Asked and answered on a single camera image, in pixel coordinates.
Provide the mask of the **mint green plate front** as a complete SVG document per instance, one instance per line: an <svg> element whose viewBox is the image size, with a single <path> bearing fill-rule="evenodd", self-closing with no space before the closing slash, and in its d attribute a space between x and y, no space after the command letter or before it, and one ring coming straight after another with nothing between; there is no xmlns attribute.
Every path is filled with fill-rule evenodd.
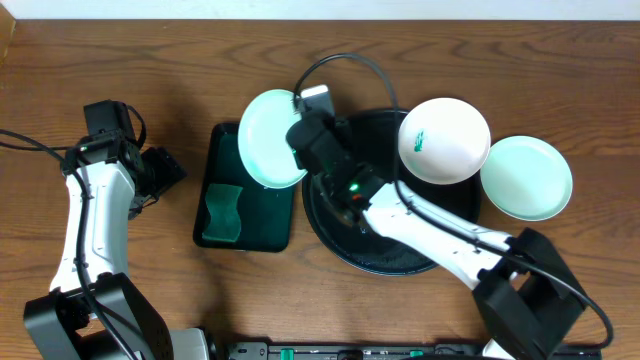
<svg viewBox="0 0 640 360"><path fill-rule="evenodd" d="M293 94L284 89L258 95L245 109L239 123L238 149L245 170L260 185L289 188L307 174L298 168L286 141L288 130L300 119Z"/></svg>

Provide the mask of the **mint green plate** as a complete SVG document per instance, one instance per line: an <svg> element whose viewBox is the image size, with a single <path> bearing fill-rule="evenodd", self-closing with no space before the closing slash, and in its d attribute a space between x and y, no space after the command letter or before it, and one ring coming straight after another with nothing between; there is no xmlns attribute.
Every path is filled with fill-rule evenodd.
<svg viewBox="0 0 640 360"><path fill-rule="evenodd" d="M293 94L284 89L258 95L245 109L239 123L238 149L245 170L260 185L289 188L307 174L298 168L286 141L288 130L300 119Z"/></svg>
<svg viewBox="0 0 640 360"><path fill-rule="evenodd" d="M480 179L500 211L530 222L558 215L573 192L567 160L555 147L532 136L510 136L492 145Z"/></svg>

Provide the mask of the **green sponge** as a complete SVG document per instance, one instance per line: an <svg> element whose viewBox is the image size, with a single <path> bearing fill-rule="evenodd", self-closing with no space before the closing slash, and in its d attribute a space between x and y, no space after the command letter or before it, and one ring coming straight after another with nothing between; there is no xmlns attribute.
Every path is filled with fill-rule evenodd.
<svg viewBox="0 0 640 360"><path fill-rule="evenodd" d="M202 237L209 241L234 243L241 233L238 200L243 188L229 184L212 183L205 194L209 214Z"/></svg>

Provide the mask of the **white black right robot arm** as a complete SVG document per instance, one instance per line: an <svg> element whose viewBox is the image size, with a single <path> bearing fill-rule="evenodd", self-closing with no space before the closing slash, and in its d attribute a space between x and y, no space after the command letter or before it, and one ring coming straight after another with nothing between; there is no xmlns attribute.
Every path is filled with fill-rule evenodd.
<svg viewBox="0 0 640 360"><path fill-rule="evenodd" d="M549 359L585 311L581 285L541 233L483 228L386 181L321 115L294 123L285 141L338 218L408 246L471 290L492 337L486 356Z"/></svg>

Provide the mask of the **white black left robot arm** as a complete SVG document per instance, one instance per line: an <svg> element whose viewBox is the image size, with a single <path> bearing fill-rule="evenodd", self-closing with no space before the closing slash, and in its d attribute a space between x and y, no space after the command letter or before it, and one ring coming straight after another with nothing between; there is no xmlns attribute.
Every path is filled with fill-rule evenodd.
<svg viewBox="0 0 640 360"><path fill-rule="evenodd" d="M133 284L128 225L171 183L163 149L140 152L120 131L83 138L60 156L69 194L63 255L24 324L45 359L207 359L200 328L171 330Z"/></svg>

